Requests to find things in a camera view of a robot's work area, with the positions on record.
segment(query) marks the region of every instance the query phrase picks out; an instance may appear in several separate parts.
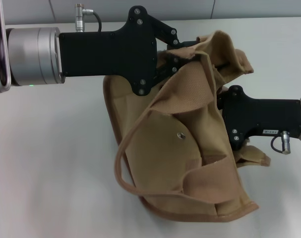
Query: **metal rivet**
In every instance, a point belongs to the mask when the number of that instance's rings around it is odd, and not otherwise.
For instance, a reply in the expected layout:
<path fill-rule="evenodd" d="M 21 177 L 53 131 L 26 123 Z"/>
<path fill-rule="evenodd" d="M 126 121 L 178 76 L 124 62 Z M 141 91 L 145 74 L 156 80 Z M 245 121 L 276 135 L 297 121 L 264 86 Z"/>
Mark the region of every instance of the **metal rivet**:
<path fill-rule="evenodd" d="M 185 139 L 185 134 L 183 134 L 182 132 L 178 132 L 177 137 L 179 137 L 180 139 Z"/>

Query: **black cable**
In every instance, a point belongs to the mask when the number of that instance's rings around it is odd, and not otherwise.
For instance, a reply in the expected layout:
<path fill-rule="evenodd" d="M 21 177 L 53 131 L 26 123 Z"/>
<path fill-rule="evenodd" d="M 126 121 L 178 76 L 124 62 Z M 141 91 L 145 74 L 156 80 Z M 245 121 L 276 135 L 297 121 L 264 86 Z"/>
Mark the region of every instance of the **black cable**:
<path fill-rule="evenodd" d="M 97 21 L 99 22 L 98 33 L 101 33 L 101 31 L 102 31 L 102 21 L 100 19 L 100 16 L 95 11 L 93 11 L 93 15 L 96 17 Z"/>
<path fill-rule="evenodd" d="M 274 147 L 274 141 L 278 138 L 279 136 L 275 136 L 272 140 L 271 140 L 271 142 L 270 142 L 270 146 L 271 146 L 271 148 L 274 150 L 274 151 L 276 151 L 276 152 L 278 152 L 278 153 L 283 153 L 281 150 L 277 150 L 275 147 Z"/>

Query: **white table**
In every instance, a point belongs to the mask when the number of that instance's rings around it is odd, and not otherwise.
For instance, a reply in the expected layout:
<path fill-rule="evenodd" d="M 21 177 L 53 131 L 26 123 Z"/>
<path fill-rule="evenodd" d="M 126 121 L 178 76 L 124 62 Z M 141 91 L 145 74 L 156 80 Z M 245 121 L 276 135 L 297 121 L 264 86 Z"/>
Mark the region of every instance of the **white table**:
<path fill-rule="evenodd" d="M 168 24 L 181 41 L 229 33 L 255 69 L 234 82 L 249 96 L 301 97 L 301 18 Z M 103 23 L 103 30 L 122 25 Z M 57 26 L 74 31 L 73 24 Z M 239 169 L 259 210 L 223 224 L 166 221 L 115 181 L 117 144 L 102 81 L 68 78 L 0 94 L 0 238 L 301 238 L 301 141 L 292 139 L 284 156 L 271 150 L 270 137 L 251 139 L 272 158 L 269 168 Z"/>

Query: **tan canvas bag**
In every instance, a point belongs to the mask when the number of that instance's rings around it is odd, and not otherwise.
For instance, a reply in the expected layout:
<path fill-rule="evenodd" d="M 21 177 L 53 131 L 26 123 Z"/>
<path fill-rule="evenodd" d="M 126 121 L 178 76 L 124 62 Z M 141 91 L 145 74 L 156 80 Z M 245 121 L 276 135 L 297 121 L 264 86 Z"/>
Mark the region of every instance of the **tan canvas bag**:
<path fill-rule="evenodd" d="M 133 94 L 120 76 L 105 77 L 105 102 L 119 144 L 115 176 L 161 217 L 226 222 L 258 208 L 242 188 L 237 168 L 268 166 L 270 159 L 247 142 L 233 153 L 216 105 L 224 84 L 253 72 L 245 54 L 221 31 L 198 41 L 158 55 L 158 66 L 165 54 L 200 55 L 200 61 L 181 67 L 147 96 Z M 121 176 L 122 158 L 133 183 Z"/>

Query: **screw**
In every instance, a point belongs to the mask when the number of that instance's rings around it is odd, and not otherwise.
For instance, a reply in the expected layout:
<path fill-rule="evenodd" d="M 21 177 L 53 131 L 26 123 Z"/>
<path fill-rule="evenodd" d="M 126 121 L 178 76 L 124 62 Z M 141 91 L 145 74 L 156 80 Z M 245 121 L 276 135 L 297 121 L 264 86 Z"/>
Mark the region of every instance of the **screw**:
<path fill-rule="evenodd" d="M 185 139 L 185 134 L 183 134 L 182 132 L 178 132 L 177 137 L 179 137 L 179 139 Z"/>
<path fill-rule="evenodd" d="M 145 91 L 144 91 L 143 89 L 140 89 L 140 90 L 138 91 L 138 93 L 139 93 L 139 95 L 144 95 L 144 94 L 145 94 Z"/>

